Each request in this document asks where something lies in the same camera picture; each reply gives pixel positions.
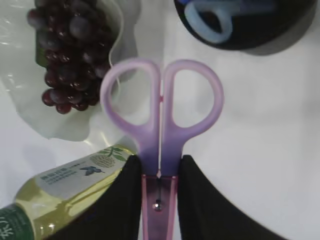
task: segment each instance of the white surface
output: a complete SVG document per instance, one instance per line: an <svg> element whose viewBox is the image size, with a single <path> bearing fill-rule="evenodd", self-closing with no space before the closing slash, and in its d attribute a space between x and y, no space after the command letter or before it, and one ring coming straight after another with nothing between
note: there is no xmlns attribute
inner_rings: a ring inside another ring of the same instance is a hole
<svg viewBox="0 0 320 240"><path fill-rule="evenodd" d="M195 40L178 19L172 0L142 1L135 29L139 55L163 66L180 58L199 60L216 71L224 86L221 118L189 141L183 152L256 221L290 240L320 239L320 16L290 49L252 56ZM182 125L191 125L205 117L213 98L198 75L185 72L177 78L174 116ZM134 122L147 115L145 86L137 78L123 86L119 108ZM32 175L121 137L97 112L85 142L46 140L18 117L3 88L0 108L0 207L10 203ZM174 239L179 239L177 218Z"/></svg>

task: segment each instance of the scissor blade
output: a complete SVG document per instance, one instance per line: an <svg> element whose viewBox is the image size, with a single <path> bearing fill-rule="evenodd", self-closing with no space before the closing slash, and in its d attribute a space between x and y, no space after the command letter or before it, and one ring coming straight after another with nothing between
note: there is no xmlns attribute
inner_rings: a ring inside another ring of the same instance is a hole
<svg viewBox="0 0 320 240"><path fill-rule="evenodd" d="M172 240L178 178L142 175L143 240Z"/></svg>

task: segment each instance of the blue logo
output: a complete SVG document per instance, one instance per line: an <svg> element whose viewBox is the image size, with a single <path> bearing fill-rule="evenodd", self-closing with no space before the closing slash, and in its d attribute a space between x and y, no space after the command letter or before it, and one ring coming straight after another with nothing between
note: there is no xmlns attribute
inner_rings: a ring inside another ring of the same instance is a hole
<svg viewBox="0 0 320 240"><path fill-rule="evenodd" d="M104 173L104 171L102 171L99 168L96 168L95 166L86 166L86 167L80 168L80 170L86 170L85 171L86 176L89 176L94 173Z"/></svg>

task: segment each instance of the grapes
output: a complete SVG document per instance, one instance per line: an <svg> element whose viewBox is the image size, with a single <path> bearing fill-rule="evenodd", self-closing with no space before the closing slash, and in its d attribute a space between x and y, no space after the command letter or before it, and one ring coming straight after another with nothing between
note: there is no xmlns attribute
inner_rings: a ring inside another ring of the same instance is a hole
<svg viewBox="0 0 320 240"><path fill-rule="evenodd" d="M69 26L70 33L77 39L87 40L91 35L91 24L81 16L75 16Z"/></svg>
<svg viewBox="0 0 320 240"><path fill-rule="evenodd" d="M95 71L92 69L92 67L87 66L83 68L84 77L88 80L95 80L97 78Z"/></svg>
<svg viewBox="0 0 320 240"><path fill-rule="evenodd" d="M44 56L50 63L57 63L60 60L59 55L52 50L45 50Z"/></svg>
<svg viewBox="0 0 320 240"><path fill-rule="evenodd" d="M37 9L31 9L26 16L28 24L35 30L44 29L47 26L46 19Z"/></svg>
<svg viewBox="0 0 320 240"><path fill-rule="evenodd" d="M74 54L70 50L64 50L59 53L61 63L70 63L73 60Z"/></svg>
<svg viewBox="0 0 320 240"><path fill-rule="evenodd" d="M82 112L82 111L87 110L89 105L87 103L83 102L83 103L73 104L72 107L74 109L77 109L78 111Z"/></svg>
<svg viewBox="0 0 320 240"><path fill-rule="evenodd" d="M95 106L95 105L98 104L98 102L99 102L99 97L96 96L96 97L94 97L94 98L91 98L91 99L88 101L88 104L89 104L90 106Z"/></svg>
<svg viewBox="0 0 320 240"><path fill-rule="evenodd" d="M71 36L69 32L68 24L61 24L56 28L56 34L60 40L69 45L76 44L76 40Z"/></svg>
<svg viewBox="0 0 320 240"><path fill-rule="evenodd" d="M99 66L96 66L94 69L94 72L98 78L103 79L109 69L110 69L109 63L104 63Z"/></svg>
<svg viewBox="0 0 320 240"><path fill-rule="evenodd" d="M51 89L48 89L46 90L43 94L42 94L42 102L49 106L49 107L52 107L55 105L54 101L51 99L50 97L50 92L51 92Z"/></svg>
<svg viewBox="0 0 320 240"><path fill-rule="evenodd" d="M55 108L58 113L67 114L71 111L71 106L72 105L70 103L67 103L67 104L59 104Z"/></svg>
<svg viewBox="0 0 320 240"><path fill-rule="evenodd" d="M97 53L93 49L87 49L83 52L82 58L87 64L93 64L97 58Z"/></svg>
<svg viewBox="0 0 320 240"><path fill-rule="evenodd" d="M71 83L70 86L78 91L85 91L89 88L90 81L88 81L87 79L80 79Z"/></svg>
<svg viewBox="0 0 320 240"><path fill-rule="evenodd" d="M95 7L97 5L97 0L83 0L83 1L92 7Z"/></svg>
<svg viewBox="0 0 320 240"><path fill-rule="evenodd" d="M91 14L91 7L81 0L74 0L71 3L70 9L75 16L87 16Z"/></svg>
<svg viewBox="0 0 320 240"><path fill-rule="evenodd" d="M34 5L37 8L41 8L50 5L52 2L53 0L34 0Z"/></svg>
<svg viewBox="0 0 320 240"><path fill-rule="evenodd" d="M52 89L50 91L50 97L52 101L55 102L56 104L68 103L66 92L63 89L59 89L59 88Z"/></svg>
<svg viewBox="0 0 320 240"><path fill-rule="evenodd" d="M46 72L44 76L45 84L47 84L51 88L58 88L60 87L60 82L57 79L57 76L54 71L49 70Z"/></svg>
<svg viewBox="0 0 320 240"><path fill-rule="evenodd" d="M58 78L61 83L69 85L77 78L77 73L69 67L60 67L58 70Z"/></svg>
<svg viewBox="0 0 320 240"><path fill-rule="evenodd" d="M71 104L79 104L82 101L82 94L79 91L70 89L67 92L67 98Z"/></svg>
<svg viewBox="0 0 320 240"><path fill-rule="evenodd" d="M57 51L61 48L61 42L53 32L40 31L38 41L40 46L46 50Z"/></svg>
<svg viewBox="0 0 320 240"><path fill-rule="evenodd" d="M97 0L34 0L27 22L48 65L41 98L60 114L85 111L99 102L102 78L115 38Z"/></svg>

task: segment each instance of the scissors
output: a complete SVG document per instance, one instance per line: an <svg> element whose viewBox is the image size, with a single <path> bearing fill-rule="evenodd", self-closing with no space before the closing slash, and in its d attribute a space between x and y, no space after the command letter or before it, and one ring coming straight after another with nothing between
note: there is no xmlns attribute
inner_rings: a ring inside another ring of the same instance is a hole
<svg viewBox="0 0 320 240"><path fill-rule="evenodd" d="M150 118L142 125L133 125L124 120L113 110L111 104L114 82L121 74L135 69L146 71L151 79ZM203 75L210 83L214 94L214 104L208 116L190 127L177 126L173 120L174 80L181 70L191 70ZM114 65L104 77L100 89L100 102L114 124L137 143L137 155L142 165L143 239L172 240L178 169L183 147L189 139L213 126L222 112L224 91L218 76L203 63L177 60L165 68L161 77L160 68L151 60L127 59Z"/></svg>
<svg viewBox="0 0 320 240"><path fill-rule="evenodd" d="M186 4L184 15L191 28L204 40L222 44L233 33L232 17L273 13L277 9L274 0L181 0ZM220 22L221 32L214 31L199 13L212 12Z"/></svg>

